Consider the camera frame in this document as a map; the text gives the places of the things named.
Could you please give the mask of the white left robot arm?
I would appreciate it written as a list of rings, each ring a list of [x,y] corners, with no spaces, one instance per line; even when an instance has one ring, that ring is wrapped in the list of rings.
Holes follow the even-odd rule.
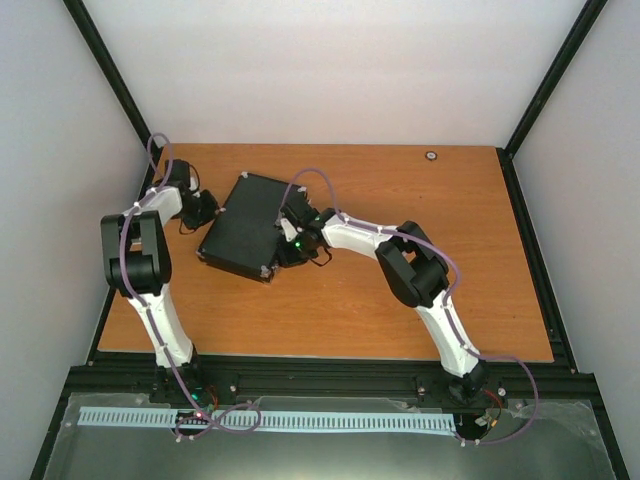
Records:
[[[165,163],[168,178],[120,214],[101,219],[105,278],[127,299],[148,334],[156,364],[169,369],[191,363],[193,342],[185,333],[171,298],[172,263],[164,227],[176,219],[192,233],[212,222],[219,205],[190,163]]]

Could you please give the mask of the black poker set case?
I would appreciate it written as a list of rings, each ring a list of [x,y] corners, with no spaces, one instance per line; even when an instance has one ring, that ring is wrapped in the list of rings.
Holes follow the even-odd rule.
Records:
[[[281,232],[276,226],[282,200],[307,195],[307,188],[243,172],[196,254],[210,267],[269,283],[278,264]]]

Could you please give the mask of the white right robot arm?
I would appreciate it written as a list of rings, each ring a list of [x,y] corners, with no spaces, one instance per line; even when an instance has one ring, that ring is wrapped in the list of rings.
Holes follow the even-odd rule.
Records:
[[[477,397],[488,373],[453,305],[448,279],[452,263],[418,224],[385,226],[334,208],[320,212],[310,205],[302,187],[285,193],[275,226],[280,231],[277,262],[281,267],[306,263],[320,267],[319,252],[331,259],[334,249],[375,260],[396,300],[413,309],[430,334],[450,397],[462,405]]]

